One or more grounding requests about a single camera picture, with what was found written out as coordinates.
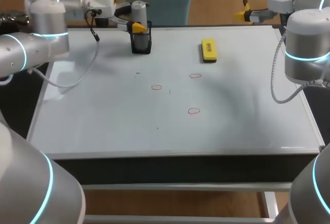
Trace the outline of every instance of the gray metal bar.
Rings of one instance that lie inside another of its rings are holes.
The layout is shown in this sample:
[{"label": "gray metal bar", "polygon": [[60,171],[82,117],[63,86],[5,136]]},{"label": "gray metal bar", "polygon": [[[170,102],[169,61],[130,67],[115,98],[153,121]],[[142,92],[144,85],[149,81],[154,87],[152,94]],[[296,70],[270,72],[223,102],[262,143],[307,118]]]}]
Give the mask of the gray metal bar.
[{"label": "gray metal bar", "polygon": [[261,194],[266,216],[275,219],[275,217],[278,215],[275,192],[266,191],[262,192]]},{"label": "gray metal bar", "polygon": [[218,223],[218,224],[263,224],[272,223],[267,218],[223,218],[186,216],[132,216],[132,215],[86,215],[84,223]]},{"label": "gray metal bar", "polygon": [[134,190],[205,190],[205,191],[289,191],[291,183],[242,184],[96,184],[82,185],[83,189]]}]

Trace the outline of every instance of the cable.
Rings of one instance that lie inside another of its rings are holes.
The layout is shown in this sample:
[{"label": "cable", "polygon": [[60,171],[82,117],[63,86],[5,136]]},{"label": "cable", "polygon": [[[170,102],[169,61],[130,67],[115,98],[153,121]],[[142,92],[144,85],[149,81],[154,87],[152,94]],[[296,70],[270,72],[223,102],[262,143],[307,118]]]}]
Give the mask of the cable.
[{"label": "cable", "polygon": [[[92,13],[92,23],[89,24],[88,20],[87,20],[87,14],[88,12],[91,12]],[[42,72],[40,72],[37,67],[41,66],[41,65],[38,65],[34,68],[30,68],[28,69],[28,73],[32,73],[32,72],[35,72],[37,73],[41,78],[43,78],[44,81],[46,81],[48,84],[52,85],[52,86],[55,86],[55,87],[58,87],[58,88],[73,88],[75,86],[77,86],[87,75],[87,73],[90,71],[90,69],[92,68],[96,58],[97,58],[97,55],[98,55],[98,50],[100,48],[100,44],[99,44],[99,41],[100,41],[100,38],[98,37],[98,35],[95,33],[95,31],[93,30],[93,22],[94,22],[94,18],[97,14],[101,14],[102,11],[100,9],[98,10],[95,10],[95,9],[90,9],[88,11],[85,12],[85,20],[86,20],[86,23],[88,25],[88,27],[90,28],[91,30],[91,33],[92,35],[94,36],[95,40],[96,40],[96,50],[95,50],[95,54],[94,54],[94,57],[93,59],[91,60],[88,68],[86,69],[86,71],[82,74],[82,76],[73,84],[69,84],[69,85],[60,85],[58,83],[55,83],[55,82],[52,82],[49,78],[47,78]]]},{"label": "cable", "polygon": [[52,86],[55,86],[55,87],[58,87],[58,88],[73,88],[75,86],[77,86],[87,75],[87,73],[90,71],[90,69],[92,68],[96,58],[97,58],[97,55],[98,55],[98,48],[99,48],[99,42],[96,43],[96,51],[95,51],[95,54],[94,54],[94,57],[93,59],[91,60],[88,68],[86,69],[86,71],[83,73],[83,75],[77,80],[77,82],[73,83],[73,84],[70,84],[70,85],[60,85],[58,83],[55,83],[55,82],[52,82],[49,78],[47,78],[42,72],[40,72],[37,68],[30,68],[28,70],[28,72],[35,72],[37,73],[40,77],[42,77],[46,82],[48,82],[50,85]]},{"label": "cable", "polygon": [[330,85],[328,86],[329,82],[324,82],[323,79],[321,78],[321,79],[317,79],[315,81],[309,81],[309,82],[304,83],[287,99],[284,99],[284,100],[277,99],[277,97],[275,96],[275,92],[274,92],[275,67],[276,67],[278,51],[281,48],[281,45],[282,45],[286,35],[287,35],[287,31],[284,32],[283,36],[281,37],[280,41],[278,42],[278,45],[277,45],[277,48],[276,48],[276,51],[275,51],[275,54],[274,54],[273,66],[272,66],[272,76],[271,76],[271,79],[270,79],[270,90],[271,90],[271,93],[272,93],[272,97],[273,97],[273,100],[278,104],[288,103],[295,96],[297,96],[299,92],[301,92],[303,89],[305,89],[308,86],[323,86],[323,87],[327,87],[327,88],[330,87]]},{"label": "cable", "polygon": [[8,85],[11,82],[12,78],[13,78],[13,75],[10,74],[5,81],[0,81],[0,86]]}]

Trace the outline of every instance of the yellow sponge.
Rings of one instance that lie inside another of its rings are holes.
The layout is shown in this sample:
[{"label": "yellow sponge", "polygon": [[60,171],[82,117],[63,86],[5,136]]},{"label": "yellow sponge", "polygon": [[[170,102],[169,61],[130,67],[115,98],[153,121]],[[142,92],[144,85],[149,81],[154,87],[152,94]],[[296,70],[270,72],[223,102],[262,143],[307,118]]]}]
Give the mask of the yellow sponge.
[{"label": "yellow sponge", "polygon": [[217,48],[214,38],[202,39],[203,62],[217,61]]}]

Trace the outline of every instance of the black cable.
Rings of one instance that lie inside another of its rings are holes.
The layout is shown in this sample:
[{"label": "black cable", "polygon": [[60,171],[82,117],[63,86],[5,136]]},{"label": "black cable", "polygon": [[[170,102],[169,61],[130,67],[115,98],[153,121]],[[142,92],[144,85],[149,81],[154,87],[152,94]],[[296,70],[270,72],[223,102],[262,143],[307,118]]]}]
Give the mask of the black cable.
[{"label": "black cable", "polygon": [[[91,12],[91,16],[92,16],[92,23],[91,24],[88,22],[88,19],[87,19],[88,12]],[[87,10],[85,12],[85,21],[86,21],[88,27],[91,30],[92,35],[94,36],[94,38],[95,38],[95,40],[97,42],[99,42],[100,38],[98,37],[98,35],[96,34],[96,32],[93,30],[93,23],[94,23],[94,20],[95,20],[96,15],[100,15],[101,13],[102,13],[102,10],[101,9],[90,9],[90,10]]]}]

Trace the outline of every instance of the yellow object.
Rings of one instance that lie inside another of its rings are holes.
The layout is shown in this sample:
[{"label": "yellow object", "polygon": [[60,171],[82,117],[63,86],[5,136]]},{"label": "yellow object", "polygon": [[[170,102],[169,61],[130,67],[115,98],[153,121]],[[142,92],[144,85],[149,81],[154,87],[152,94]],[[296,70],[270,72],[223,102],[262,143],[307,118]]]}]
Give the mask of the yellow object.
[{"label": "yellow object", "polygon": [[143,26],[140,23],[132,24],[132,33],[142,33],[142,32],[145,32],[147,30],[148,30],[148,28]]},{"label": "yellow object", "polygon": [[245,11],[239,11],[234,14],[234,19],[245,22],[244,14],[245,14]]},{"label": "yellow object", "polygon": [[217,47],[214,38],[202,39],[203,62],[217,61]]}]

